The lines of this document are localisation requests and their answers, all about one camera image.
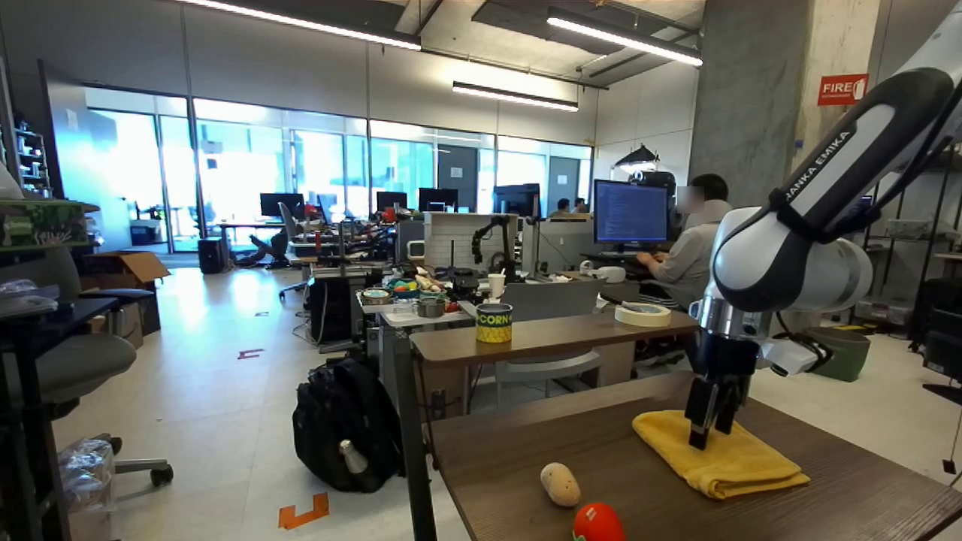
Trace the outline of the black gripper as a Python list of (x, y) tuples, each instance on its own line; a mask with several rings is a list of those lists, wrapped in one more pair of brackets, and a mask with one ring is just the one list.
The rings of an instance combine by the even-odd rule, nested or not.
[(685, 405), (685, 419), (691, 420), (691, 429), (687, 429), (691, 447), (703, 451), (714, 429), (717, 400), (708, 398), (708, 389), (720, 384), (721, 408), (717, 419), (717, 429), (728, 437), (748, 395), (755, 366), (759, 366), (755, 340), (731, 340), (708, 330), (698, 334), (695, 381)]

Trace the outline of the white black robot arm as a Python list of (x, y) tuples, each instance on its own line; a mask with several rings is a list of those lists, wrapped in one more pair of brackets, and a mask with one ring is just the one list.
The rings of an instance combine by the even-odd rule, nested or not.
[(951, 144), (962, 94), (962, 4), (877, 81), (759, 208), (724, 214), (708, 286), (695, 304), (698, 356), (685, 402), (687, 446), (731, 432), (759, 366), (781, 376), (831, 362), (800, 334), (771, 330), (791, 306), (849, 309), (871, 286), (850, 241)]

